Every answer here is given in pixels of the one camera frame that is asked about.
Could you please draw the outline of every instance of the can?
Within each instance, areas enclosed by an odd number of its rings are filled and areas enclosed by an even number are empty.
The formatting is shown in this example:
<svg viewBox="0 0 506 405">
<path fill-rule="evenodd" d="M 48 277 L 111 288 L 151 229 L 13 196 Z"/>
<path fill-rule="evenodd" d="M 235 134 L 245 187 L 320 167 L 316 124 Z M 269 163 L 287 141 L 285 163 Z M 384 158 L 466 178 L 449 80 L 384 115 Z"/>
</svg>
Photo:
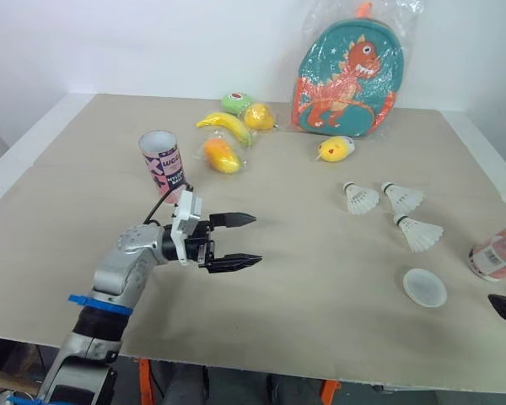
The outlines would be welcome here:
<svg viewBox="0 0 506 405">
<path fill-rule="evenodd" d="M 471 270 L 488 281 L 506 277 L 506 229 L 487 242 L 474 247 L 469 254 Z"/>
<path fill-rule="evenodd" d="M 164 202 L 176 204 L 186 187 L 186 178 L 175 135 L 167 131 L 151 131 L 141 136 L 138 146 L 159 195 L 172 190 Z"/>
</svg>

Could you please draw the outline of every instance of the wooden board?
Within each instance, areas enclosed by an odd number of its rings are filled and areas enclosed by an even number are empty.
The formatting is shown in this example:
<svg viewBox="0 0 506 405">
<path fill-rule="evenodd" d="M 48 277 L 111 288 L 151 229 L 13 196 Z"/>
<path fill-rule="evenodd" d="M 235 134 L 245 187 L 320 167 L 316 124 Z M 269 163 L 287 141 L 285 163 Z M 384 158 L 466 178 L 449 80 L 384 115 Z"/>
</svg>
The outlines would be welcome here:
<svg viewBox="0 0 506 405">
<path fill-rule="evenodd" d="M 322 136 L 262 134 L 247 170 L 222 175 L 198 159 L 194 123 L 217 101 L 99 95 L 0 201 L 0 337 L 59 345 L 99 260 L 157 199 L 137 140 L 177 135 L 205 215 L 243 211 L 258 221 L 218 229 L 220 254 L 264 260 L 233 274 L 158 267 L 126 330 L 123 353 L 333 380 L 506 392 L 506 321 L 487 295 L 506 294 L 466 265 L 468 252 L 506 226 L 506 206 L 435 111 L 394 110 L 381 131 L 336 164 L 315 162 Z M 277 105 L 285 128 L 288 107 Z M 412 217 L 440 224 L 432 250 L 412 254 L 382 197 L 346 211 L 341 185 L 382 181 L 422 189 Z M 162 223 L 171 211 L 159 212 Z M 404 293 L 411 267 L 438 274 L 445 306 Z"/>
</svg>

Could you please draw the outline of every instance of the white feathers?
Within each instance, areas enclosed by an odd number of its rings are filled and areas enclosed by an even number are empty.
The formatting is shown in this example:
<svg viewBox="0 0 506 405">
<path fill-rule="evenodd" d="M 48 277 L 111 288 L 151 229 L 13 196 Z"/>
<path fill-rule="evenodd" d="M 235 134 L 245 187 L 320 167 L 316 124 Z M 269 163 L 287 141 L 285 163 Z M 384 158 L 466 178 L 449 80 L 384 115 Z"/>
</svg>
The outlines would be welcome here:
<svg viewBox="0 0 506 405">
<path fill-rule="evenodd" d="M 410 213 L 423 201 L 423 192 L 397 186 L 386 182 L 380 186 L 382 192 L 388 196 L 395 213 Z"/>
<path fill-rule="evenodd" d="M 396 214 L 394 224 L 401 228 L 412 251 L 426 251 L 437 243 L 444 233 L 442 226 L 426 224 L 402 214 Z"/>
<path fill-rule="evenodd" d="M 379 203 L 379 193 L 370 188 L 364 188 L 347 182 L 343 185 L 347 195 L 348 212 L 352 215 L 362 215 L 371 211 Z"/>
</svg>

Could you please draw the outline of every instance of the dinosaur backpack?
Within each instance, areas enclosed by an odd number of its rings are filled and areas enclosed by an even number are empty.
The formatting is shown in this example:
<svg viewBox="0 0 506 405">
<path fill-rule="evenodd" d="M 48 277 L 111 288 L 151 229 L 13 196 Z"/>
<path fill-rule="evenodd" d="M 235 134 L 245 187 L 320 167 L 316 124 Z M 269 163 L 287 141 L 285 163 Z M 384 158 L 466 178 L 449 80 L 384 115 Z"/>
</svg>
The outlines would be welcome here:
<svg viewBox="0 0 506 405">
<path fill-rule="evenodd" d="M 373 131 L 396 102 L 403 65 L 401 45 L 387 25 L 369 18 L 333 24 L 300 65 L 293 123 L 325 135 Z"/>
</svg>

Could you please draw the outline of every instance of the pink cup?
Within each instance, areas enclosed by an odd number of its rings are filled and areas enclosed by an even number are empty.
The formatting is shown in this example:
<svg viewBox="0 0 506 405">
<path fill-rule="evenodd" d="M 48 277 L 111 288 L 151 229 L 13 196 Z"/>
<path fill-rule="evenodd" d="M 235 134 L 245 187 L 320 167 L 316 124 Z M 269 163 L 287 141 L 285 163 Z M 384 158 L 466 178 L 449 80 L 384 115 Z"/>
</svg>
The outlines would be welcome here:
<svg viewBox="0 0 506 405">
<path fill-rule="evenodd" d="M 176 204 L 186 186 L 176 137 L 166 131 L 151 131 L 141 136 L 138 146 L 143 152 L 159 195 L 163 196 L 169 189 L 173 190 L 164 201 Z"/>
</svg>

